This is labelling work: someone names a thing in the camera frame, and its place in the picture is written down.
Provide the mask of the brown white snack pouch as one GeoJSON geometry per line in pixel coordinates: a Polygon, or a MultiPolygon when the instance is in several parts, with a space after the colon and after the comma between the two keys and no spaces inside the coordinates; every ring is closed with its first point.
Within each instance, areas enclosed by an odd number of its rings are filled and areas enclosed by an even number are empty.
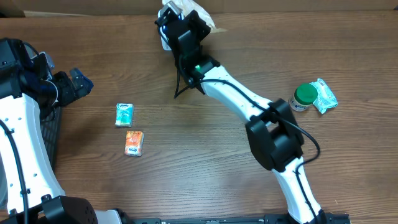
{"type": "Polygon", "coordinates": [[[196,11],[199,18],[202,19],[208,27],[210,27],[212,34],[226,32],[226,29],[218,28],[210,14],[194,0],[175,0],[174,3],[182,10],[182,14],[184,16],[188,16],[192,11],[196,11]]]}

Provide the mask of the green Kleenex tissue pack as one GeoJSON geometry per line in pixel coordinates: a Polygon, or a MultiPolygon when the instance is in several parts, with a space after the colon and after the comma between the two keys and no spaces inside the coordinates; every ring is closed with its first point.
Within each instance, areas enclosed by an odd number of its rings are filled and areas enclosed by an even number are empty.
{"type": "Polygon", "coordinates": [[[118,103],[116,105],[116,121],[118,127],[131,127],[133,121],[134,105],[118,103]]]}

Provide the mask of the orange tissue pack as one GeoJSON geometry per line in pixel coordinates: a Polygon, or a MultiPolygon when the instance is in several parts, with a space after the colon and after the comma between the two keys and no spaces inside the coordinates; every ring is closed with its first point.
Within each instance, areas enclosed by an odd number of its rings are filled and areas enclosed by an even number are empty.
{"type": "Polygon", "coordinates": [[[127,156],[142,156],[144,133],[142,131],[127,131],[124,153],[127,156]]]}

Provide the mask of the green lid jar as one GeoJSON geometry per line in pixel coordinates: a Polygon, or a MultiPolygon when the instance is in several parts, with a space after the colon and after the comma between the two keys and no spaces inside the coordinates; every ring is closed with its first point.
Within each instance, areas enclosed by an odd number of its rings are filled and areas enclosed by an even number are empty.
{"type": "Polygon", "coordinates": [[[289,98],[289,105],[295,111],[305,111],[317,97],[317,89],[309,83],[303,83],[296,88],[293,95],[289,98]]]}

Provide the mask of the teal packet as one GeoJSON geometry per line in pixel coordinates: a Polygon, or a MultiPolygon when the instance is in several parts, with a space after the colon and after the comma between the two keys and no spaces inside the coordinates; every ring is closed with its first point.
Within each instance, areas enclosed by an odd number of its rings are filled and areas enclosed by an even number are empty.
{"type": "Polygon", "coordinates": [[[325,114],[328,109],[338,106],[338,100],[323,79],[318,78],[317,81],[311,82],[310,84],[318,92],[318,96],[313,102],[313,105],[320,112],[320,114],[325,114]]]}

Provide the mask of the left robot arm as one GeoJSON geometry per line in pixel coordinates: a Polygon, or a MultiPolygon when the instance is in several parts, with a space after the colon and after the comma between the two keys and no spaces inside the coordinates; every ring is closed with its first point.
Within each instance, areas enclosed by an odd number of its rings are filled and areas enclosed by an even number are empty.
{"type": "Polygon", "coordinates": [[[53,173],[40,123],[88,95],[77,68],[52,73],[51,59],[19,39],[1,39],[1,159],[7,183],[5,223],[125,223],[119,210],[95,210],[68,197],[53,173]]]}

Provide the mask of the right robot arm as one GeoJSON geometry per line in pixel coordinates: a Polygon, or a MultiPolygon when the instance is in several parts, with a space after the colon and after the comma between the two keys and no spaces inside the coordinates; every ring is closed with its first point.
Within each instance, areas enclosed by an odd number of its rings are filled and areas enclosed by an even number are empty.
{"type": "Polygon", "coordinates": [[[177,80],[196,88],[234,112],[244,123],[250,150],[265,169],[272,171],[284,193],[292,223],[321,223],[325,215],[315,200],[305,175],[304,137],[316,140],[300,128],[288,103],[257,96],[235,80],[227,69],[203,53],[201,41],[210,27],[196,11],[183,15],[172,1],[155,21],[162,41],[172,51],[177,80]]]}

